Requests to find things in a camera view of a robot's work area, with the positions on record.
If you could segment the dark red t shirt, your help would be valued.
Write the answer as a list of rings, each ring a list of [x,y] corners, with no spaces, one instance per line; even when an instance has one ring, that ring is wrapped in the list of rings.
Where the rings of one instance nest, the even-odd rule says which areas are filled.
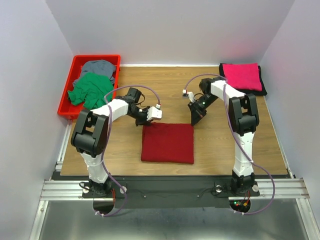
[[[152,123],[142,128],[142,162],[194,164],[194,127],[188,123]]]

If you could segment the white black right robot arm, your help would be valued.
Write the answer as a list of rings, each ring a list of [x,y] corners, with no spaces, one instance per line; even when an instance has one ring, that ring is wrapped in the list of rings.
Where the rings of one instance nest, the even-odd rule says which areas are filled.
[[[182,96],[189,98],[191,125],[197,124],[207,114],[207,108],[217,99],[224,103],[228,126],[235,141],[235,162],[231,174],[230,189],[235,195],[242,195],[255,185],[253,169],[253,139],[260,123],[257,100],[253,94],[245,94],[227,83],[225,77],[212,74],[199,83],[201,97],[187,90]]]

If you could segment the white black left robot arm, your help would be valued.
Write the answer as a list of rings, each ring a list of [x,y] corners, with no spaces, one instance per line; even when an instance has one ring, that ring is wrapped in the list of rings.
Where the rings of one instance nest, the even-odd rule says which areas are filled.
[[[82,110],[77,118],[70,143],[83,158],[88,183],[81,183],[85,194],[106,197],[112,192],[112,180],[104,163],[104,154],[110,139],[113,121],[130,116],[136,126],[150,124],[162,118],[160,105],[139,107],[140,90],[130,87],[127,94],[117,96],[111,101],[105,97],[106,104],[92,110]]]

